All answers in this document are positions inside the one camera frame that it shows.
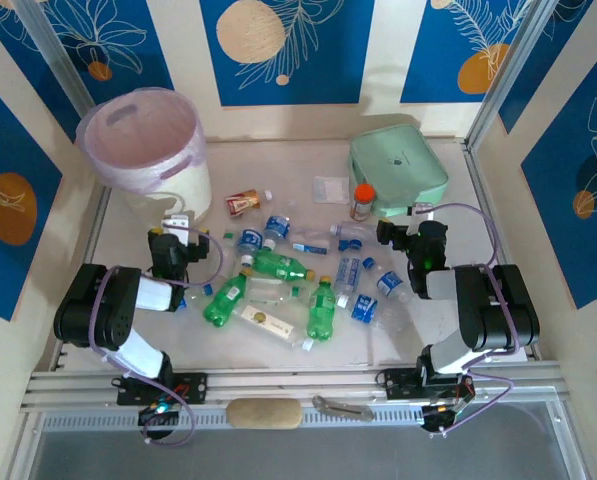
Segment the clear unlabelled bottle white cap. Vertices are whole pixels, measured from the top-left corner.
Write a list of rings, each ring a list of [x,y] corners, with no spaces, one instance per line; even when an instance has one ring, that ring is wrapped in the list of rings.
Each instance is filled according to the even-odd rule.
[[[344,221],[332,224],[330,233],[340,240],[359,240],[362,242],[375,242],[377,240],[377,226],[363,222]]]

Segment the clear unlabelled bottle blue cap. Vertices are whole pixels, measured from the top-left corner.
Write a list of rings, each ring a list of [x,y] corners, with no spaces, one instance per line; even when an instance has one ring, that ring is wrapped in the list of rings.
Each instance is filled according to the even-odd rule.
[[[184,290],[184,296],[179,305],[180,309],[192,309],[202,312],[212,301],[214,290],[211,284],[191,286]]]

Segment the tall blue label bottle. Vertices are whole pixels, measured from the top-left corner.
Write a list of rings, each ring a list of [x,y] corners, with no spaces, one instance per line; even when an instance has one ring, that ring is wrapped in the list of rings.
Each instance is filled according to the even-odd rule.
[[[334,281],[336,294],[351,295],[357,290],[362,273],[361,249],[362,242],[360,240],[340,241],[340,261]]]

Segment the green plastic bottle yellow cap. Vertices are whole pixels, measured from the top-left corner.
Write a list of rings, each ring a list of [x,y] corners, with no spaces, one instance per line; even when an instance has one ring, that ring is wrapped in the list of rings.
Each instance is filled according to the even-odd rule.
[[[203,310],[203,317],[208,323],[215,327],[222,327],[227,323],[237,303],[245,296],[247,280],[251,274],[252,269],[244,267],[224,283]]]
[[[313,281],[315,278],[315,272],[297,259],[267,250],[261,250],[257,254],[252,268],[257,273],[285,282]]]
[[[332,280],[329,276],[322,276],[310,297],[307,335],[314,340],[329,340],[334,331],[335,313],[336,296],[332,290]]]

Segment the blue label bottle white cap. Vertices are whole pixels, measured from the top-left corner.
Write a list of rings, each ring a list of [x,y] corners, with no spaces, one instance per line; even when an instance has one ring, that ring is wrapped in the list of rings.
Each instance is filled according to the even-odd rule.
[[[295,217],[297,202],[279,201],[274,204],[263,229],[262,249],[273,251],[286,242],[291,230],[291,220]]]
[[[263,220],[256,212],[250,212],[242,217],[241,233],[236,243],[240,255],[240,264],[249,267],[262,248]]]
[[[346,310],[349,317],[373,328],[391,333],[404,328],[404,317],[384,300],[365,294],[339,294],[336,304]]]

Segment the orange lid jar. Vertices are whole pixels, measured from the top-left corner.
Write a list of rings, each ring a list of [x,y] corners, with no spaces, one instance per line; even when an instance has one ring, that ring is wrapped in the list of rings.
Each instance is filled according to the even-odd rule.
[[[350,217],[357,222],[365,221],[371,214],[375,198],[376,192],[370,184],[359,184],[354,190]]]

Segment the clear face mask packet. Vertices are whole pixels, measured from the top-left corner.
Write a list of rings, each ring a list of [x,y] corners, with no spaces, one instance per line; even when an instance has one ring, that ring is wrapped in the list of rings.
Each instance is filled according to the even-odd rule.
[[[349,203],[349,178],[316,176],[313,180],[312,199],[317,204],[347,205]]]

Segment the clear flat bottle blue cap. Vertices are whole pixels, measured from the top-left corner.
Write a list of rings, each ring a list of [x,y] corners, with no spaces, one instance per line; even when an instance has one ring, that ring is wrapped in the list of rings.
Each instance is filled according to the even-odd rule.
[[[314,255],[327,255],[333,251],[335,239],[330,231],[324,230],[298,229],[289,234],[289,243],[294,250]]]

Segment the clear bottle white logo label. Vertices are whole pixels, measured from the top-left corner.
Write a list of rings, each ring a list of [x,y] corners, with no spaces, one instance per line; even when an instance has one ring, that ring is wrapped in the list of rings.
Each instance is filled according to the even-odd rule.
[[[249,302],[239,302],[234,308],[232,316],[256,331],[264,332],[283,342],[292,349],[299,348],[309,352],[314,345],[314,340],[306,334],[303,328]]]

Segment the beige oblong pad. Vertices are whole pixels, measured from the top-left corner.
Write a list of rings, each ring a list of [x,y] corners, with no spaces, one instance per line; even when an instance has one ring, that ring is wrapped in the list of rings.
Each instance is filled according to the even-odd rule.
[[[300,402],[290,398],[239,398],[226,408],[228,423],[239,429],[293,430],[300,426]]]

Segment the aluminium table side rail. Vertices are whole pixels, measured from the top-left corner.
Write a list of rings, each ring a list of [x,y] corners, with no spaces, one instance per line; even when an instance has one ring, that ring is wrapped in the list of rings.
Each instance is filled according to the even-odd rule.
[[[513,263],[513,256],[509,252],[507,242],[504,238],[504,233],[498,226],[498,215],[496,208],[494,206],[493,198],[490,194],[485,176],[482,172],[482,168],[479,165],[477,155],[467,144],[467,141],[464,141],[461,146],[480,209],[491,219],[491,222],[495,227],[495,232],[490,234],[490,238],[496,238],[496,259],[499,263]]]
[[[86,223],[81,229],[81,234],[86,233],[86,236],[84,242],[79,242],[76,269],[79,269],[83,263],[90,263],[93,260],[111,192],[112,190],[105,186],[94,188],[90,205],[87,207]]]

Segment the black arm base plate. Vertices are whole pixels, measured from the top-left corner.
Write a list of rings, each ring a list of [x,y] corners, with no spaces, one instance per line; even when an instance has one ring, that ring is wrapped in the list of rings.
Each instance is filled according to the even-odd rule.
[[[177,425],[183,407],[162,389],[135,378],[115,377],[111,385],[117,389],[119,406],[138,406],[138,425],[143,427]],[[205,403],[206,373],[175,373],[169,387],[188,405]]]
[[[383,369],[375,381],[389,401],[422,401],[422,428],[431,434],[453,426],[476,397],[471,376],[430,373],[424,367]]]

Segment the blue floral wall poster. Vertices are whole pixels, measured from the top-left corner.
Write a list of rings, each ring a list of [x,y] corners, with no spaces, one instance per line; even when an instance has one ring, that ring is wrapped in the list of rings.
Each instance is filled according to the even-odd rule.
[[[74,141],[80,117],[13,9],[10,0],[0,0],[0,42],[64,133]]]
[[[597,299],[597,62],[522,163],[574,304]]]
[[[597,62],[597,0],[557,0],[539,38],[498,109],[501,136],[535,126],[537,140]]]
[[[173,87],[147,0],[42,0],[40,7],[94,102]]]
[[[224,107],[356,104],[375,0],[199,0]]]
[[[62,174],[0,98],[0,318],[14,316]]]
[[[479,102],[534,0],[427,0],[403,104]]]

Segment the aluminium frame rail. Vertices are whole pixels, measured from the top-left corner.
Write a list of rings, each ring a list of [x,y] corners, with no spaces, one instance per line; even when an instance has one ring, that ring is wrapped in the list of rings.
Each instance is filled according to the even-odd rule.
[[[310,406],[316,395],[345,403],[384,404],[387,393],[377,383],[378,371],[368,367],[325,370],[213,369],[208,370],[205,406],[224,407],[238,398],[295,398]],[[551,361],[487,364],[473,370],[476,400],[484,402],[501,393],[504,378],[514,382],[507,401],[546,401],[571,398],[557,363]],[[20,410],[23,413],[115,409],[116,389],[111,370],[34,372]]]

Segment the flat metal bracket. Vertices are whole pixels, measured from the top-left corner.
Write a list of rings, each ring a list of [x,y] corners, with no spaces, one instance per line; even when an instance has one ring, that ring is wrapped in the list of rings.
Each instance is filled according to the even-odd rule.
[[[374,413],[368,406],[340,403],[320,395],[312,398],[312,404],[318,412],[327,416],[362,422],[372,422],[374,420]]]

